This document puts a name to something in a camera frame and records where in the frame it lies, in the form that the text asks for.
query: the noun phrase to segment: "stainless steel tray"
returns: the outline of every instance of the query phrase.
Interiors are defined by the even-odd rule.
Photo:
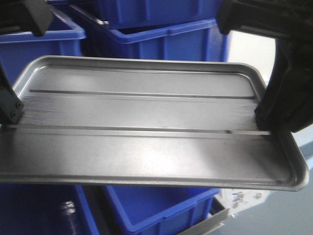
[[[259,73],[227,63],[42,57],[20,76],[19,124],[0,130],[3,182],[299,190],[290,132],[260,132]]]

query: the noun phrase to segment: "blue plastic bin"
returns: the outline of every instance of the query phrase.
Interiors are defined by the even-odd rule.
[[[40,56],[81,56],[84,30],[63,12],[54,8],[52,11],[55,18],[43,37],[35,37],[31,32],[0,36],[0,62],[11,84],[29,62]]]
[[[227,36],[219,33],[215,20],[167,27],[150,26],[108,30],[77,6],[70,16],[85,29],[82,42],[87,56],[191,61],[227,60]]]
[[[176,235],[206,219],[216,188],[105,186],[126,235]]]
[[[50,0],[51,4],[64,0]],[[67,0],[78,4],[110,29],[183,23],[216,16],[221,0]]]
[[[80,186],[0,184],[0,234],[99,235]]]

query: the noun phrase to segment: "screw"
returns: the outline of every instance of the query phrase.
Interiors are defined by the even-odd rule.
[[[16,118],[16,113],[15,112],[11,112],[11,118],[15,119]]]
[[[258,192],[254,197],[255,199],[260,199],[262,197],[262,193]]]
[[[238,208],[238,207],[239,207],[239,202],[235,202],[235,203],[233,204],[233,208],[236,209],[236,208]]]
[[[16,107],[19,109],[22,106],[22,104],[18,101],[16,102]]]

